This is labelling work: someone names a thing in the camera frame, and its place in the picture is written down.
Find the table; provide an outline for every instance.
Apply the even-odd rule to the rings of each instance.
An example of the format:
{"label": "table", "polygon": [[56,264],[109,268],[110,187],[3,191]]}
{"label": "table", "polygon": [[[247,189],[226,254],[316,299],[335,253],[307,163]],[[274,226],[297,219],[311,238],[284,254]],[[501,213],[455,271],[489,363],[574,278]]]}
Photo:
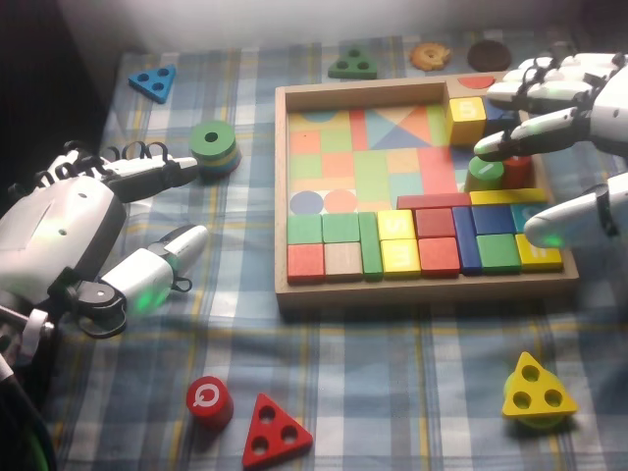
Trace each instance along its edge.
{"label": "table", "polygon": [[[470,72],[466,48],[482,37],[505,42],[515,66],[569,38],[553,29],[363,42],[380,77],[400,78],[424,74],[407,61],[420,40],[452,47],[446,73]],[[103,148],[160,140],[185,156],[190,128],[221,119],[235,125],[243,159],[227,179],[133,205],[112,253],[205,225],[209,245],[190,274],[191,292],[130,318],[112,340],[63,324],[44,411],[61,469],[240,469],[261,392],[315,438],[315,449],[284,469],[628,469],[628,261],[620,241],[575,250],[582,283],[570,299],[378,308],[388,322],[369,319],[382,315],[375,308],[332,313],[346,322],[282,318],[273,287],[275,88],[330,81],[338,55],[338,44],[308,44],[124,57]],[[171,63],[178,74],[165,105],[127,85],[130,73]],[[588,144],[546,163],[559,201],[625,169]],[[503,383],[524,350],[580,405],[558,432],[535,435],[501,418]],[[194,426],[184,405],[187,386],[205,374],[225,380],[235,402],[218,437]]]}

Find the wooden frame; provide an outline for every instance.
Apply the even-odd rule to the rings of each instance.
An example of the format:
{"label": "wooden frame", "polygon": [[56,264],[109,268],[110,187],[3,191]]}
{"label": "wooden frame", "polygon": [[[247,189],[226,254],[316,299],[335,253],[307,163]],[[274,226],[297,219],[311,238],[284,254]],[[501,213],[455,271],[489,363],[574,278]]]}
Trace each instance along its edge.
{"label": "wooden frame", "polygon": [[[288,220],[288,113],[326,109],[372,108],[446,103],[450,98],[482,96],[486,90],[464,87],[461,77],[395,78],[372,81],[296,85],[276,91],[275,157],[275,292],[282,308],[418,303],[439,300],[535,297],[565,293],[576,286],[578,271],[573,255],[562,250],[563,271],[507,276],[464,277],[451,280],[381,281],[376,283],[325,283],[291,286],[287,276]],[[535,155],[535,186],[554,203],[541,156]]]}

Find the white wall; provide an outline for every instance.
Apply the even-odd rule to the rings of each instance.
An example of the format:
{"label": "white wall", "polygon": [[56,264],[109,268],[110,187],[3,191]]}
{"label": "white wall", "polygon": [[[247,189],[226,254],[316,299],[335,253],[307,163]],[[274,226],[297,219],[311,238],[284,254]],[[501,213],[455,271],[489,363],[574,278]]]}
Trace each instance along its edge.
{"label": "white wall", "polygon": [[105,101],[126,51],[332,42],[430,30],[538,27],[580,0],[58,0]]}

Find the printed blue triangle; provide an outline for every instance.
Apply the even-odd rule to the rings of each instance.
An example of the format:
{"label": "printed blue triangle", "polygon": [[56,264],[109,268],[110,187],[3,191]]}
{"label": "printed blue triangle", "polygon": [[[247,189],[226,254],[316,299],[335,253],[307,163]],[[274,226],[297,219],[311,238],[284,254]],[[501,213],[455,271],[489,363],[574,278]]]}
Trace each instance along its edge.
{"label": "printed blue triangle", "polygon": [[430,147],[425,140],[419,139],[416,135],[411,134],[404,128],[395,126],[392,131],[386,134],[379,142],[372,145],[373,150],[386,149],[406,149],[413,147]]}
{"label": "printed blue triangle", "polygon": [[393,130],[395,123],[390,122],[375,110],[366,110],[366,135],[369,149],[372,149],[386,134]]}
{"label": "printed blue triangle", "polygon": [[159,104],[166,103],[177,69],[172,64],[129,76],[129,85]]}

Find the plaid tablecloth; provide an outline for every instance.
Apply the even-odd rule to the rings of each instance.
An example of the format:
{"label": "plaid tablecloth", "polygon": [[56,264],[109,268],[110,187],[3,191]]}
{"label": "plaid tablecloth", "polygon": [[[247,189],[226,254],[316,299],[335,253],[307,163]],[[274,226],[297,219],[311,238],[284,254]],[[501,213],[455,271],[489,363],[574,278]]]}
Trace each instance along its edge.
{"label": "plaid tablecloth", "polygon": [[[557,30],[484,31],[364,42],[381,77],[401,78],[423,75],[407,60],[421,40],[453,48],[446,73],[471,72],[466,49],[482,37],[505,42],[513,65],[569,38]],[[332,81],[326,70],[349,44],[124,58],[103,147],[161,140],[186,156],[191,127],[220,119],[235,125],[243,159],[227,179],[130,208],[112,259],[189,223],[205,225],[209,243],[190,274],[194,289],[129,319],[118,338],[93,341],[63,326],[45,409],[61,469],[239,469],[259,393],[315,438],[309,455],[281,469],[628,469],[621,242],[576,251],[582,283],[570,299],[351,310],[350,322],[333,323],[289,323],[280,315],[275,88]],[[165,105],[127,85],[130,73],[167,64],[176,65],[177,77]],[[548,155],[546,164],[559,200],[623,169],[588,144]],[[374,312],[384,320],[369,318]],[[524,350],[579,403],[574,420],[556,432],[531,433],[501,418],[504,381]],[[196,427],[185,408],[187,386],[202,375],[222,378],[234,399],[234,419],[218,437]]]}

